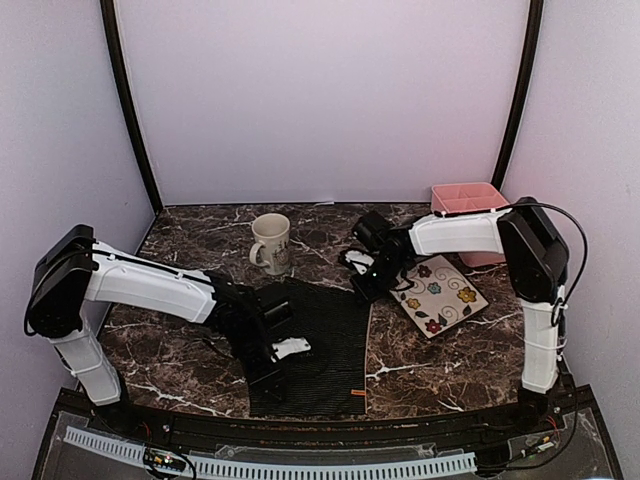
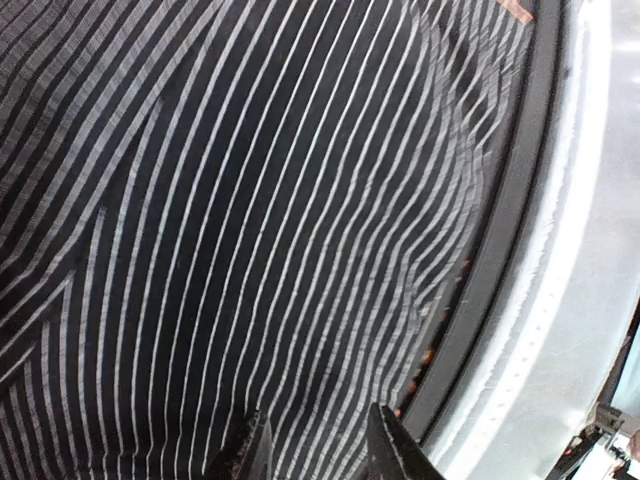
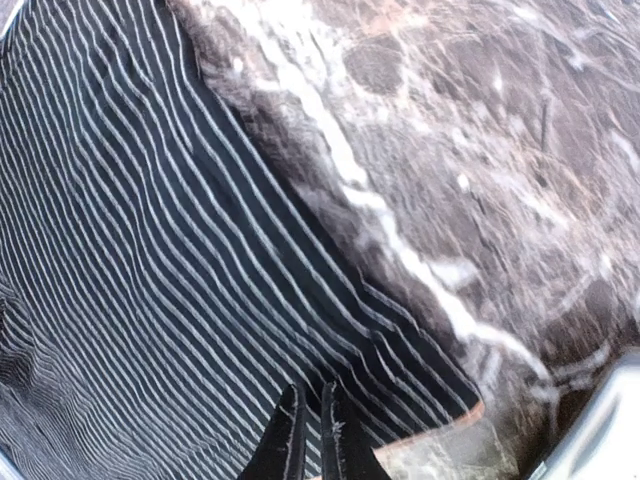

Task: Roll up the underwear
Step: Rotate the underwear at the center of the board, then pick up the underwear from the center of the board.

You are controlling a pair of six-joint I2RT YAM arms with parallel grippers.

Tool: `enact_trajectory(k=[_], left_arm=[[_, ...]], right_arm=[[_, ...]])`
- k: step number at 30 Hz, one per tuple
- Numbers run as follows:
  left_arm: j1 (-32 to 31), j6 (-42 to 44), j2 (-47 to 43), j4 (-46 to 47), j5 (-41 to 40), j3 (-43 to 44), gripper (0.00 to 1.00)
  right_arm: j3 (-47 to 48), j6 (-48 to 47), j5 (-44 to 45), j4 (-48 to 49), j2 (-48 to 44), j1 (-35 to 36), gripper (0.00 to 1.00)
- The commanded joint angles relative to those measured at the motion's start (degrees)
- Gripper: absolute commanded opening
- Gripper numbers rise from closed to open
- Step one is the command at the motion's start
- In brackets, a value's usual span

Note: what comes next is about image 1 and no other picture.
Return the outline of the black striped underwear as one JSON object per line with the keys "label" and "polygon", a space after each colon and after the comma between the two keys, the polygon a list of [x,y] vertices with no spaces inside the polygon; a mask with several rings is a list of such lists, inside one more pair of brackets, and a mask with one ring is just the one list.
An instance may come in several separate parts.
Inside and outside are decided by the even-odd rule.
{"label": "black striped underwear", "polygon": [[279,285],[293,316],[269,329],[271,342],[300,339],[310,348],[279,362],[285,383],[281,400],[256,386],[249,388],[250,415],[330,419],[363,415],[370,306],[339,288],[296,279]]}

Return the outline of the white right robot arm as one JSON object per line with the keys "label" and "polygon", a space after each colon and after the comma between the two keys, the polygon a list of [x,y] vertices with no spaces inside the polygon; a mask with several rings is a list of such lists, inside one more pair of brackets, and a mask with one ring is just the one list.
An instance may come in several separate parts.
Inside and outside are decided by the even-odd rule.
{"label": "white right robot arm", "polygon": [[369,262],[345,258],[357,298],[373,303],[401,285],[419,257],[485,252],[504,256],[524,315],[521,387],[547,394],[559,375],[564,317],[578,282],[568,278],[569,247],[549,218],[565,210],[533,197],[468,213],[435,211],[396,226],[378,212],[362,216],[352,229]]}

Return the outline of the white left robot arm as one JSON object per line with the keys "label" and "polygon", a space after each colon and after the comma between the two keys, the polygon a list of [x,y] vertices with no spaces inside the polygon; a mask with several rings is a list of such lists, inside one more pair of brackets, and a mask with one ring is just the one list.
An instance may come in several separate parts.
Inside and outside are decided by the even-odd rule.
{"label": "white left robot arm", "polygon": [[250,386],[275,401],[286,395],[267,334],[274,314],[290,311],[284,293],[268,301],[220,273],[141,259],[95,239],[92,227],[79,224],[36,264],[24,331],[49,340],[120,436],[134,435],[141,415],[125,401],[125,383],[84,318],[87,302],[157,311],[210,328],[226,338]]}

